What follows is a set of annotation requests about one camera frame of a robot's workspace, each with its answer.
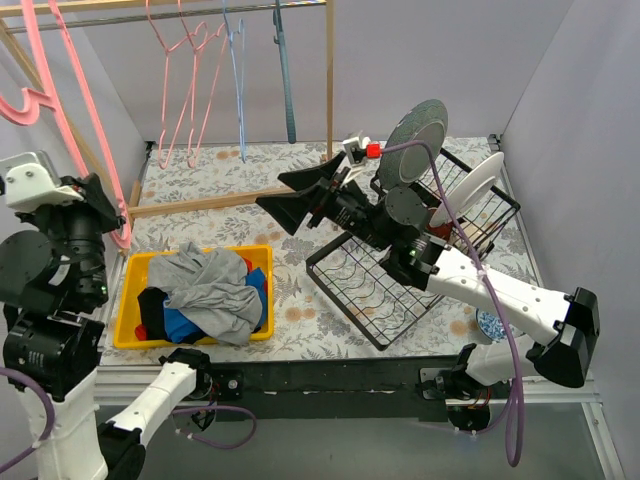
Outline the grey tank top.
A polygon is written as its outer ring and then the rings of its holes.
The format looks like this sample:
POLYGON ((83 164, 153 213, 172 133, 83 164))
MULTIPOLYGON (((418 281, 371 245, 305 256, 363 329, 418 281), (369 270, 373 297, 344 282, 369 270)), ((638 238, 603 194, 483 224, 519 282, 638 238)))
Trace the grey tank top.
POLYGON ((257 290, 245 284, 247 274, 245 259, 235 251, 203 251, 188 242, 172 255, 150 260, 147 286, 165 292, 166 306, 179 310, 207 337, 243 346, 262 311, 257 290))

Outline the blue tank top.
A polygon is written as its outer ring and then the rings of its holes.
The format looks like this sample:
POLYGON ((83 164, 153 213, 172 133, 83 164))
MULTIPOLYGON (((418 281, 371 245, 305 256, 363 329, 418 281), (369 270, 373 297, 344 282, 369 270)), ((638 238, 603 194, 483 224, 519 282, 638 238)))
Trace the blue tank top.
MULTIPOLYGON (((245 281, 247 286, 251 286, 257 290, 261 302, 261 315, 259 322, 265 325, 268 314, 268 281, 261 268, 251 270, 245 281)), ((166 302, 163 304, 164 309, 164 328, 168 340, 172 343, 194 344, 197 341, 206 338, 207 334, 196 324, 188 320, 177 309, 169 309, 166 302)))

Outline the light blue hanger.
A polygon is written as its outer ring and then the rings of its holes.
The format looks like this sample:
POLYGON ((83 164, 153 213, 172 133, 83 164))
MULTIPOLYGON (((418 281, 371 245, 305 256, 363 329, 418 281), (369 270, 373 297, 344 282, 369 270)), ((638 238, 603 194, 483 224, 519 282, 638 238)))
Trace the light blue hanger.
POLYGON ((228 38, 231 65, 233 70, 236 108, 239 131, 239 151, 243 163, 246 162, 246 129, 244 118, 244 80, 245 80, 245 26, 242 18, 238 20, 237 26, 233 27, 229 19, 230 9, 228 2, 222 1, 222 15, 228 38))

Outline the grey-blue hanger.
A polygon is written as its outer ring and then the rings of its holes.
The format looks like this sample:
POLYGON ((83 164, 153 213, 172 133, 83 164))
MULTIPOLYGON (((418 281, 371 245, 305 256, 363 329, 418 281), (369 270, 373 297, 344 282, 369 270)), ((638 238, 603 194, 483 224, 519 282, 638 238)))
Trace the grey-blue hanger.
POLYGON ((297 141, 295 112, 293 106, 293 96, 291 91, 291 79, 289 73, 288 53, 286 48, 286 38, 284 33, 284 27, 281 15, 281 2, 279 0, 274 1, 275 7, 272 14, 273 25, 275 28, 274 43, 278 47, 281 75, 283 82, 284 92, 284 106, 285 106, 285 124, 287 141, 290 144, 295 144, 297 141))

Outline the thin pink hanger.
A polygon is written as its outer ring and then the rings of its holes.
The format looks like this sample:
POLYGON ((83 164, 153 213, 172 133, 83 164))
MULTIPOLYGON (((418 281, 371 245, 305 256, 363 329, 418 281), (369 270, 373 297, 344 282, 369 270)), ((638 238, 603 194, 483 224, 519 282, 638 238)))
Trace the thin pink hanger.
POLYGON ((211 26, 207 20, 189 24, 183 17, 180 22, 193 60, 184 110, 189 113, 185 160, 187 166, 194 169, 207 131, 228 36, 222 24, 211 26))
POLYGON ((210 41, 210 35, 208 24, 206 21, 201 21, 193 29, 191 29, 191 25, 185 21, 182 2, 178 1, 178 18, 182 25, 183 32, 180 39, 176 43, 170 45, 165 41, 160 31, 158 30, 155 21, 152 19, 151 5, 152 1, 145 2, 147 20, 151 25, 165 55, 161 104, 161 133, 158 140, 158 165, 162 170, 165 170, 169 166, 171 157, 173 155, 173 150, 176 145, 176 140, 182 128, 182 124, 184 122, 187 111, 190 112, 189 120, 191 126, 187 146, 188 149, 191 149, 191 142, 195 129, 195 95, 197 93, 198 70, 202 52, 206 49, 206 46, 210 41), (185 85, 186 91, 183 105, 180 114, 175 122, 175 128, 171 135, 171 141, 166 145, 165 148, 165 136, 168 132, 169 127, 169 95, 171 93, 170 87, 172 82, 171 59, 174 52, 184 48, 189 48, 192 53, 191 79, 185 85))

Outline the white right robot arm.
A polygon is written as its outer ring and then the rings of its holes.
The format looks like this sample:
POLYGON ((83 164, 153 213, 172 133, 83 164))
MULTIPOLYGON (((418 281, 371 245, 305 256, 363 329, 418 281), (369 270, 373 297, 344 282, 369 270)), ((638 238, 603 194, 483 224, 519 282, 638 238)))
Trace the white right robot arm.
POLYGON ((443 396, 475 397, 486 387, 538 374, 567 388, 584 386, 600 334, 596 295, 572 294, 527 284, 484 264, 474 250, 461 252, 434 234, 452 224, 496 183, 501 152, 472 169, 440 204, 427 208, 418 184, 397 185, 371 203, 337 155, 327 164, 286 172, 291 192, 262 195, 256 203, 288 234, 323 219, 384 252, 379 264, 396 282, 451 297, 508 322, 507 338, 463 348, 456 364, 428 380, 443 396))

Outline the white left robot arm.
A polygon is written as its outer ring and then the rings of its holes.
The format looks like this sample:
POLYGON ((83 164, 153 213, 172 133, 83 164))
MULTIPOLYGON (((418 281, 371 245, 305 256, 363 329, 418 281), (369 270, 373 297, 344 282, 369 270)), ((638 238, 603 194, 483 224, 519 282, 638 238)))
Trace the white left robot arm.
POLYGON ((42 479, 135 479, 154 433, 184 399, 213 386, 206 354, 179 348, 119 417, 96 419, 109 297, 103 235, 123 226, 97 175, 28 185, 26 229, 1 245, 1 302, 8 334, 1 373, 27 411, 42 479))

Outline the wooden clothes rack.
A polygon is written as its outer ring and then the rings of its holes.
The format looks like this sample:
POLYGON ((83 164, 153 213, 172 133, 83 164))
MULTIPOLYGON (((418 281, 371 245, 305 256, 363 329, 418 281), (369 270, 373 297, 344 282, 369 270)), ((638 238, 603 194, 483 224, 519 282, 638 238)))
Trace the wooden clothes rack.
MULTIPOLYGON (((148 16, 143 15, 138 18, 134 16, 124 16, 124 17, 110 17, 106 19, 92 19, 87 21, 74 21, 66 24, 67 28, 82 28, 89 26, 106 26, 111 24, 118 23, 127 23, 134 21, 144 21, 157 19, 169 19, 169 18, 177 18, 187 16, 205 16, 205 15, 222 15, 224 13, 242 13, 242 12, 250 12, 250 11, 262 11, 262 10, 277 10, 280 8, 297 8, 297 7, 312 7, 312 6, 323 6, 326 8, 325 11, 325 23, 326 23, 326 125, 327 125, 327 159, 330 159, 332 156, 333 149, 333 101, 334 101, 334 19, 335 19, 335 11, 334 11, 334 1, 293 1, 290 3, 280 5, 279 1, 276 1, 274 4, 256 4, 256 5, 246 5, 240 7, 221 7, 214 9, 204 9, 204 10, 189 10, 183 11, 181 10, 181 1, 177 1, 179 4, 179 11, 177 13, 160 13, 151 15, 150 9, 148 8, 151 4, 157 5, 167 5, 171 3, 171 1, 69 1, 62 2, 59 5, 59 10, 61 13, 76 13, 76 12, 86 12, 86 11, 105 11, 105 10, 122 10, 128 8, 141 8, 145 6, 147 9, 148 16)), ((34 4, 33 5, 34 15, 49 15, 53 14, 48 3, 42 4, 34 4)), ((10 6, 2 6, 1 7, 1 19, 10 18, 10 17, 25 17, 24 23, 25 28, 9 28, 7 25, 1 21, 1 40, 8 48, 9 53, 14 57, 18 66, 23 70, 23 73, 27 75, 27 77, 34 83, 37 84, 38 88, 41 88, 40 85, 40 76, 37 72, 35 72, 35 66, 31 60, 27 59, 27 54, 23 51, 22 47, 19 47, 17 40, 14 38, 14 33, 24 33, 27 32, 26 26, 29 23, 26 19, 26 14, 23 13, 22 7, 17 5, 10 6)), ((65 117, 67 122, 69 123, 69 127, 71 128, 72 135, 74 139, 78 141, 78 146, 80 150, 83 148, 86 150, 86 154, 89 155, 89 160, 93 162, 95 160, 92 155, 93 152, 86 145, 85 139, 82 135, 76 132, 75 126, 71 120, 65 117)), ((134 187, 131 194, 131 202, 127 205, 127 213, 129 215, 129 223, 131 227, 133 226, 133 221, 138 218, 144 217, 152 217, 159 215, 169 215, 176 214, 181 212, 190 212, 190 211, 200 211, 200 210, 210 210, 210 209, 221 209, 228 207, 235 207, 240 205, 252 204, 255 202, 257 198, 261 198, 263 196, 273 196, 273 195, 284 195, 293 193, 289 187, 280 187, 280 188, 270 188, 265 190, 259 190, 254 192, 245 192, 245 193, 231 193, 228 195, 217 196, 217 197, 207 197, 207 198, 199 198, 195 200, 185 200, 178 202, 171 202, 165 204, 153 204, 149 206, 137 206, 134 205, 134 200, 138 200, 139 194, 141 191, 140 182, 134 182, 134 187)))

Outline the yellow plastic tray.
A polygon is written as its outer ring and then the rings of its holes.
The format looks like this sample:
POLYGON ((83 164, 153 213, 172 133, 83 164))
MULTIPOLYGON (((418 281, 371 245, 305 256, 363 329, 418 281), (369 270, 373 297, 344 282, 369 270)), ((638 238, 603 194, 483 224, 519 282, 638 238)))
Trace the yellow plastic tray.
MULTIPOLYGON (((274 333, 273 250, 269 245, 229 246, 252 267, 260 268, 266 276, 267 318, 259 331, 250 336, 252 342, 268 340, 274 333)), ((112 344, 120 350, 144 350, 177 347, 164 340, 139 340, 136 328, 142 324, 137 297, 147 287, 149 262, 154 256, 172 255, 173 251, 137 253, 129 257, 123 281, 119 311, 114 320, 112 344)))

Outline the floral table mat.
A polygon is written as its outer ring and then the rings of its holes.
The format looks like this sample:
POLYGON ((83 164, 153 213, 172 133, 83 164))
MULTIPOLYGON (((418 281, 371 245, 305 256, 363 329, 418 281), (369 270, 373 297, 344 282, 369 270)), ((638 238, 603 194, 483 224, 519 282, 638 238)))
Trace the floral table mat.
MULTIPOLYGON (((285 171, 318 164, 326 153, 320 142, 252 144, 246 162, 235 147, 207 146, 190 169, 179 148, 169 166, 147 167, 141 204, 254 192, 273 188, 285 171)), ((442 315, 423 320, 384 351, 377 350, 329 300, 307 273, 308 257, 339 235, 337 226, 323 222, 315 229, 287 234, 264 210, 253 204, 144 217, 134 223, 134 253, 176 250, 193 242, 200 248, 269 245, 273 250, 275 328, 268 340, 242 347, 211 344, 216 361, 323 360, 338 358, 453 355, 469 343, 487 343, 479 330, 474 307, 438 306, 442 315)))

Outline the red bowl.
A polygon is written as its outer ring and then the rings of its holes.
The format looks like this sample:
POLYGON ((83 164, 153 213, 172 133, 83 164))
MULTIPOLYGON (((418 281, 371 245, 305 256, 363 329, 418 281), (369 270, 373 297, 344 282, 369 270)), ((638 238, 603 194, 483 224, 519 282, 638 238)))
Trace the red bowl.
POLYGON ((452 235, 454 225, 452 222, 444 223, 439 226, 427 226, 427 231, 442 240, 449 241, 452 235))

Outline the grey patterned plate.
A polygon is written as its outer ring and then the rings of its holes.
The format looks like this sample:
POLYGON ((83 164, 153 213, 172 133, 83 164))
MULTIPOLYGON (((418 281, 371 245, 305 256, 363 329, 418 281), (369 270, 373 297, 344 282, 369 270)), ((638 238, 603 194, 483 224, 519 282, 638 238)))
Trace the grey patterned plate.
MULTIPOLYGON (((389 149, 407 142, 424 142, 436 158, 444 143, 448 129, 448 112, 444 103, 437 99, 425 100, 414 106, 396 125, 385 148, 389 149)), ((391 153, 384 153, 379 162, 378 176, 384 190, 396 186, 408 186, 419 180, 430 160, 427 150, 412 145, 391 153)))

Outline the cream bowl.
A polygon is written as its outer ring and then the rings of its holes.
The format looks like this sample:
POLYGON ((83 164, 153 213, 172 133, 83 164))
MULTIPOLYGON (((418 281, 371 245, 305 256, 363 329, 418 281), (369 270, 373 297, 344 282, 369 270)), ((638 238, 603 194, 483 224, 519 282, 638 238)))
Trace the cream bowl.
POLYGON ((462 227, 464 233, 476 250, 488 249, 493 244, 495 231, 494 223, 476 225, 473 222, 467 222, 464 223, 462 227))

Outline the white plate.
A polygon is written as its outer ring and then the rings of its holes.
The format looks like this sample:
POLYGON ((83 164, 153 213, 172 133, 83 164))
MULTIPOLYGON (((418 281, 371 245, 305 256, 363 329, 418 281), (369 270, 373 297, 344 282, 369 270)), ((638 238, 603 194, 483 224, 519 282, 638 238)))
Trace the white plate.
POLYGON ((503 164, 502 152, 490 155, 445 194, 455 218, 469 211, 496 184, 503 164))

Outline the blue white porcelain bowl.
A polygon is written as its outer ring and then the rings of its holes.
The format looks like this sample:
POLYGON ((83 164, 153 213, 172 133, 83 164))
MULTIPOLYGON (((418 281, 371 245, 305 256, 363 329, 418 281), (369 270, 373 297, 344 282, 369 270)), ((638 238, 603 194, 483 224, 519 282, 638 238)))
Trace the blue white porcelain bowl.
POLYGON ((491 341, 501 341, 507 338, 502 321, 494 314, 477 310, 476 323, 479 330, 491 341))

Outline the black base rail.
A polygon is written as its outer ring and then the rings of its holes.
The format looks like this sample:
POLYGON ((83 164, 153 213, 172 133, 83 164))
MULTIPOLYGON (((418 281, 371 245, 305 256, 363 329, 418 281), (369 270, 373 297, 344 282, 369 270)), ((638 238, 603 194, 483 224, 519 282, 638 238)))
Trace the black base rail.
POLYGON ((508 387, 451 394, 443 381, 453 356, 212 363, 180 349, 198 367, 187 402, 244 407, 258 419, 413 418, 480 431, 496 418, 508 387))

